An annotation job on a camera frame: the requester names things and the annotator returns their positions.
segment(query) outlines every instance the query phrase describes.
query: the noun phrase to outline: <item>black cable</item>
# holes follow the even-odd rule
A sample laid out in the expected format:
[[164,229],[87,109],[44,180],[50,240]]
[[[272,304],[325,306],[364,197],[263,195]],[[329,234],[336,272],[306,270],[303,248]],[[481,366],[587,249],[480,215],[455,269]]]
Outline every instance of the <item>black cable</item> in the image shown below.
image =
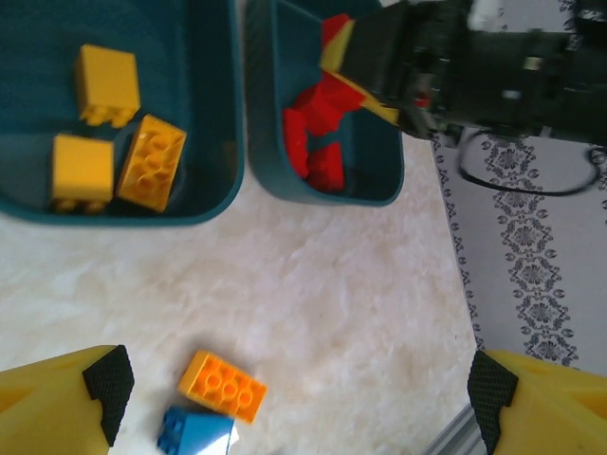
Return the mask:
[[482,135],[490,135],[490,134],[491,134],[490,130],[479,130],[476,133],[474,133],[473,135],[470,135],[465,140],[463,140],[457,149],[457,151],[458,151],[457,171],[459,172],[460,176],[464,180],[466,180],[470,183],[473,183],[474,185],[478,185],[480,187],[484,187],[484,188],[487,188],[490,190],[496,190],[496,191],[518,192],[521,194],[533,194],[533,195],[537,195],[537,196],[564,197],[564,196],[572,196],[574,194],[580,194],[580,193],[589,191],[600,180],[601,169],[600,169],[600,166],[598,165],[598,163],[595,163],[595,161],[593,160],[593,153],[605,150],[605,148],[601,147],[601,146],[590,147],[585,151],[586,152],[585,159],[586,159],[586,161],[588,161],[588,163],[594,169],[594,172],[592,173],[592,175],[581,185],[578,185],[574,188],[570,188],[568,190],[563,190],[563,191],[524,190],[522,188],[510,188],[510,187],[505,187],[503,185],[496,185],[496,184],[487,182],[486,180],[481,180],[480,178],[475,177],[474,175],[471,175],[468,171],[466,171],[466,169],[464,169],[464,158],[466,156],[466,153],[469,149],[470,144],[472,143],[472,141],[474,139],[476,139],[477,137],[482,136]]

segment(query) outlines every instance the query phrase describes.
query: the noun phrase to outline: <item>lego brick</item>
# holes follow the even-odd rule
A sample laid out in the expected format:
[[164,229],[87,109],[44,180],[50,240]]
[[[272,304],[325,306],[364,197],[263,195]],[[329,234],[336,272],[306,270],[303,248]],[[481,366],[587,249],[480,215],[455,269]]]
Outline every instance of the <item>lego brick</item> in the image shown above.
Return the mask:
[[133,136],[117,196],[164,211],[185,141],[185,131],[159,118],[145,116]]
[[321,91],[322,95],[333,107],[340,112],[352,112],[360,109],[365,101],[365,94],[340,81],[326,71],[322,72]]
[[345,185],[341,146],[338,142],[320,149],[307,159],[308,184],[322,192],[341,191]]
[[339,72],[348,81],[377,96],[386,92],[390,83],[385,75],[394,66],[403,46],[403,33],[411,28],[414,18],[409,2],[398,2],[359,17],[348,37],[341,55]]
[[322,48],[325,48],[350,20],[347,14],[338,14],[322,21]]
[[[97,346],[1,372],[0,453],[107,454],[110,444],[101,426],[107,410],[91,398],[83,372],[122,349]],[[129,364],[119,364],[130,371]],[[107,387],[130,392],[132,384]]]
[[134,54],[83,45],[75,72],[81,119],[87,124],[98,126],[111,121],[113,127],[121,128],[139,110]]
[[264,384],[205,351],[196,353],[178,389],[196,403],[248,424],[254,422],[267,391]]
[[303,115],[305,127],[312,136],[324,136],[340,128],[343,113],[326,100],[319,84],[304,90],[295,102]]
[[167,455],[226,454],[235,439],[233,426],[234,420],[225,415],[171,406],[162,418],[157,446]]
[[57,135],[53,141],[52,199],[59,212],[82,203],[99,212],[112,199],[114,144],[105,140]]
[[291,166],[301,178],[306,178],[307,170],[307,131],[302,113],[294,109],[283,111],[283,137]]
[[321,68],[331,74],[333,77],[348,84],[354,90],[365,95],[365,100],[362,106],[365,109],[373,112],[378,117],[385,119],[393,125],[398,125],[398,110],[384,106],[381,102],[375,99],[367,90],[358,86],[356,83],[348,80],[340,74],[343,57],[348,47],[355,21],[346,23],[334,37],[333,40],[324,48],[321,56]]
[[352,30],[354,29],[354,21],[345,23],[333,39],[327,43],[322,49],[321,68],[330,73],[339,73],[343,56],[345,55]]

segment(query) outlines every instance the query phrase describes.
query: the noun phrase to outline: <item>gray floral pattern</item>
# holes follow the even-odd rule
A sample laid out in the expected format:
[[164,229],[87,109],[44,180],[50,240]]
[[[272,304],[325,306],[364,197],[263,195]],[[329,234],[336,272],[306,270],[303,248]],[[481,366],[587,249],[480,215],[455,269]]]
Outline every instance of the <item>gray floral pattern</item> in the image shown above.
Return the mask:
[[[607,191],[607,148],[598,149],[593,156],[593,162],[600,167],[600,180],[598,181],[598,190]],[[601,206],[607,210],[607,199],[602,201]]]
[[576,5],[576,1],[577,0],[559,0],[561,12],[567,11],[570,13],[570,16],[571,16],[563,24],[565,31],[575,31],[575,29],[576,29],[576,24],[575,24],[575,21],[573,18],[573,10]]
[[[504,140],[486,137],[482,148],[488,152],[487,171],[500,185],[541,190],[533,183],[540,173],[531,168],[536,159],[534,149],[523,139]],[[569,309],[561,303],[564,291],[555,289],[562,280],[555,264],[557,251],[548,246],[554,241],[552,229],[545,223],[548,212],[541,209],[543,196],[499,191],[493,197],[494,207],[502,214],[497,221],[506,228],[502,244],[510,252],[506,260],[510,281],[517,288],[514,297],[522,301],[516,309],[524,325],[521,333],[528,337],[525,353],[534,357],[571,365],[578,359],[571,343],[573,331],[566,325]]]
[[[439,151],[441,147],[441,137],[434,136],[432,138],[432,147],[435,151]],[[472,284],[470,280],[470,273],[466,270],[465,265],[468,261],[464,254],[464,240],[460,235],[457,235],[459,231],[459,224],[457,223],[457,212],[455,211],[455,204],[450,202],[452,191],[449,188],[449,176],[448,171],[445,168],[445,157],[442,155],[436,155],[436,168],[440,178],[440,184],[443,189],[443,197],[445,198],[445,208],[447,216],[449,218],[449,224],[451,228],[451,235],[453,239],[453,247],[455,249],[455,255],[457,256],[457,262],[459,264],[460,274],[462,276],[462,283],[464,285],[464,291],[466,292],[466,301],[468,303],[468,309],[470,313],[470,319],[472,320],[472,330],[474,331],[474,337],[476,339],[476,347],[478,349],[485,349],[485,342],[480,336],[481,326],[478,323],[478,308],[474,303],[474,292],[472,291]]]

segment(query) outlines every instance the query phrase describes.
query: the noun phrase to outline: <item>blue lego brick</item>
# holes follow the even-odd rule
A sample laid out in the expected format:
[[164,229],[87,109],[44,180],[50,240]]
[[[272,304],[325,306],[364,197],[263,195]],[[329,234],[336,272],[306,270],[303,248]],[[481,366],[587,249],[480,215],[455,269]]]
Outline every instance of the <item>blue lego brick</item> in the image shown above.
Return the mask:
[[226,454],[234,420],[219,414],[171,406],[162,419],[157,445],[167,455]]

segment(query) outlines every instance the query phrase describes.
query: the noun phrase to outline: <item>yellow lego brick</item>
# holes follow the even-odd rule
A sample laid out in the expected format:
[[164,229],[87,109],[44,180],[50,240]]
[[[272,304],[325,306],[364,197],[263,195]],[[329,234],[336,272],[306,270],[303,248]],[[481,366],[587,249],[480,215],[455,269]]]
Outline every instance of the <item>yellow lego brick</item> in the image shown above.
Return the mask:
[[179,382],[178,389],[207,408],[252,424],[267,387],[221,358],[199,351]]
[[133,136],[118,183],[118,197],[164,211],[185,141],[185,131],[145,116]]
[[79,204],[99,212],[112,199],[114,144],[106,140],[57,135],[53,142],[52,199],[55,210],[68,212]]
[[397,109],[384,106],[368,91],[356,85],[355,83],[347,80],[340,74],[341,64],[343,63],[343,55],[345,53],[346,48],[348,47],[350,36],[352,36],[354,23],[355,21],[353,20],[347,22],[335,35],[335,37],[329,42],[329,44],[324,48],[321,55],[321,68],[324,71],[338,78],[340,81],[347,83],[355,90],[358,90],[360,93],[364,94],[365,100],[362,103],[362,106],[364,108],[368,109],[369,111],[373,112],[375,115],[383,118],[384,120],[392,123],[393,125],[398,125]]
[[83,371],[112,351],[99,346],[0,373],[0,453],[105,455],[102,407]]
[[501,351],[487,354],[518,376],[500,411],[495,455],[606,455],[607,378]]
[[122,128],[139,110],[135,55],[97,45],[83,45],[76,62],[81,119],[91,126],[111,121]]

